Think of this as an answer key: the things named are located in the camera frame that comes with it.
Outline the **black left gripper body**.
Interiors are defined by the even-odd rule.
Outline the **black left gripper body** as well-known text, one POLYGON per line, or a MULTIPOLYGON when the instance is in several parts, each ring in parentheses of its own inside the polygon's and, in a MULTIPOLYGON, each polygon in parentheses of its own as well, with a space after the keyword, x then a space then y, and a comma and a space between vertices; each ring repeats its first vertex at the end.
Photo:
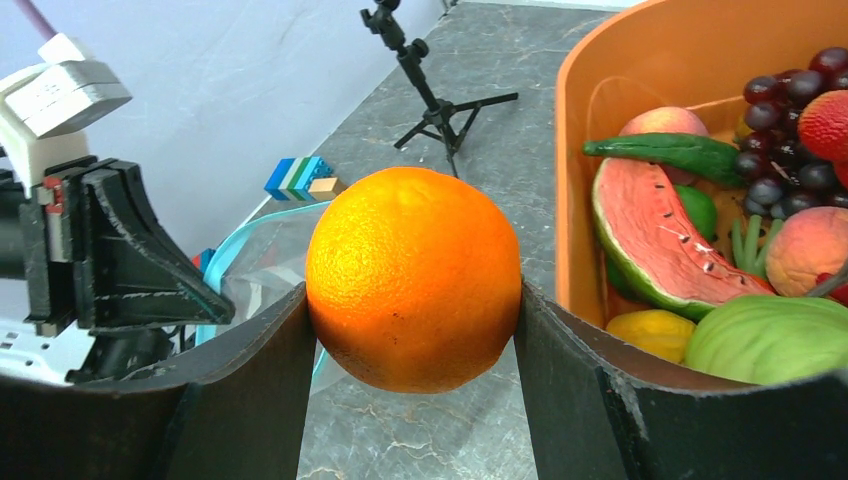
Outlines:
POLYGON ((58 335, 74 321, 71 208, 62 181, 96 161, 86 156, 50 167, 33 187, 1 170, 1 277, 26 282, 25 320, 38 335, 58 335))

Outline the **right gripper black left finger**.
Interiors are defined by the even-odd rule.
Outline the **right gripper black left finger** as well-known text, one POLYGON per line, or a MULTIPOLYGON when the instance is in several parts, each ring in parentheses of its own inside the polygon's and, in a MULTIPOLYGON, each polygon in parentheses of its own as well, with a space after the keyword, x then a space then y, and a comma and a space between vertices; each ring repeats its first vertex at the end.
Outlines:
POLYGON ((119 381, 1 381, 5 479, 293 479, 316 339, 305 289, 119 381))

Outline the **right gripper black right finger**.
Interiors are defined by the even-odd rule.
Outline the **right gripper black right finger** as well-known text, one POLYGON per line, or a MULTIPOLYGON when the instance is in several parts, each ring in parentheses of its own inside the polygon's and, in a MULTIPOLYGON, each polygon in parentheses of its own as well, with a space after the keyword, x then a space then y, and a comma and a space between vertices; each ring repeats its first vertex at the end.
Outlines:
POLYGON ((847 374, 758 387, 626 344, 532 285, 514 337, 542 479, 843 479, 847 374))

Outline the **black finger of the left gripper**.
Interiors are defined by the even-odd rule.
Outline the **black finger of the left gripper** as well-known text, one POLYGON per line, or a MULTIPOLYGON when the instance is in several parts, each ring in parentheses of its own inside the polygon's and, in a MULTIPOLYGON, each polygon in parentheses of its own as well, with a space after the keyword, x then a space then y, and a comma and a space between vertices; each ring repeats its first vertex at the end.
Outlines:
POLYGON ((101 161, 85 169, 79 211, 83 327, 136 330, 232 320, 232 302, 205 284, 159 224, 138 165, 101 161))

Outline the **clear zip top bag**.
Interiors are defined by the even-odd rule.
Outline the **clear zip top bag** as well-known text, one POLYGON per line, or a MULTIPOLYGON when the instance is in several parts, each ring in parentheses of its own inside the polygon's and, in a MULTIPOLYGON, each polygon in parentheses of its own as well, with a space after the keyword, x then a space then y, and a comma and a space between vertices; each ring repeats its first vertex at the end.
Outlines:
POLYGON ((327 201, 279 211, 250 221, 201 261, 204 281, 236 306, 226 325, 202 325, 195 343, 252 319, 304 281, 305 256, 327 201))

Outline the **orange fruit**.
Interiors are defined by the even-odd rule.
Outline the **orange fruit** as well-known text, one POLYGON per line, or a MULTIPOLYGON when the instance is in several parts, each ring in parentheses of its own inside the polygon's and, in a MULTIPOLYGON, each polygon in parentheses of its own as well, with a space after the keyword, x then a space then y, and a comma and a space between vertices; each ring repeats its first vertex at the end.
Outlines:
POLYGON ((456 389, 513 335, 520 245, 481 191, 423 167, 391 167, 333 200, 306 256, 310 319, 354 378, 398 393, 456 389))

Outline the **dark purple grape bunch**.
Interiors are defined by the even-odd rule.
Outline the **dark purple grape bunch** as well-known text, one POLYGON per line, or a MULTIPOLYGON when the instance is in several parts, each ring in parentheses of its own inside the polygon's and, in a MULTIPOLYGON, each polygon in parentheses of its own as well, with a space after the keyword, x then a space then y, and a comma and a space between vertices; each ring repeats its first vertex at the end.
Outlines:
POLYGON ((815 98, 847 88, 847 50, 819 51, 806 69, 757 76, 747 82, 748 107, 737 129, 735 171, 747 185, 743 209, 784 220, 818 206, 847 206, 847 189, 834 165, 811 153, 799 136, 802 111, 815 98))

